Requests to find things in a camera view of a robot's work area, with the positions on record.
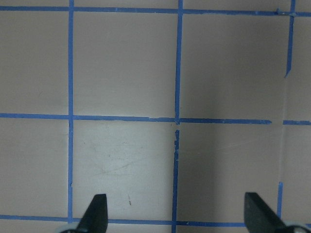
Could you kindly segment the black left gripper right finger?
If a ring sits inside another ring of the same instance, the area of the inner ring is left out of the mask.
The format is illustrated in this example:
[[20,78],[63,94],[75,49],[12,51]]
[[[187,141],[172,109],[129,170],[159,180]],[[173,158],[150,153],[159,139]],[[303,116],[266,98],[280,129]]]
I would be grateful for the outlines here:
[[287,227],[256,192],[244,195],[244,224],[249,233],[278,233]]

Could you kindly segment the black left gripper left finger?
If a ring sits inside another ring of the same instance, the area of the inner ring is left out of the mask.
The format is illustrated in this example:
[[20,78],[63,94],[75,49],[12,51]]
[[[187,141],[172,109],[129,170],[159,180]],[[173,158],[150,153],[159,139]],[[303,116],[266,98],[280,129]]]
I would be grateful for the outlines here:
[[78,233],[105,233],[108,226],[106,194],[97,194],[80,220]]

